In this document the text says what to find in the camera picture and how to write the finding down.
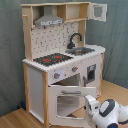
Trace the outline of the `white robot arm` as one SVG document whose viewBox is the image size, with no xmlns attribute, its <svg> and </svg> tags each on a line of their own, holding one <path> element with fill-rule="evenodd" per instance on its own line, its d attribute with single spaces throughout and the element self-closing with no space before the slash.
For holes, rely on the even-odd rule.
<svg viewBox="0 0 128 128">
<path fill-rule="evenodd" d="M 123 106 L 113 99 L 100 103 L 91 95 L 85 97 L 87 123 L 92 128 L 119 128 L 128 123 L 128 105 Z"/>
</svg>

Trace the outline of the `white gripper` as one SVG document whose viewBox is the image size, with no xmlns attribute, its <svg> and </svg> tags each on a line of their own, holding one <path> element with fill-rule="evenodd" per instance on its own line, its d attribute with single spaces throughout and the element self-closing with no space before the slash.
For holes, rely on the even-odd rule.
<svg viewBox="0 0 128 128">
<path fill-rule="evenodd" d="M 87 95 L 85 97 L 85 119 L 91 128 L 97 128 L 96 118 L 100 108 L 100 102 L 93 96 Z"/>
</svg>

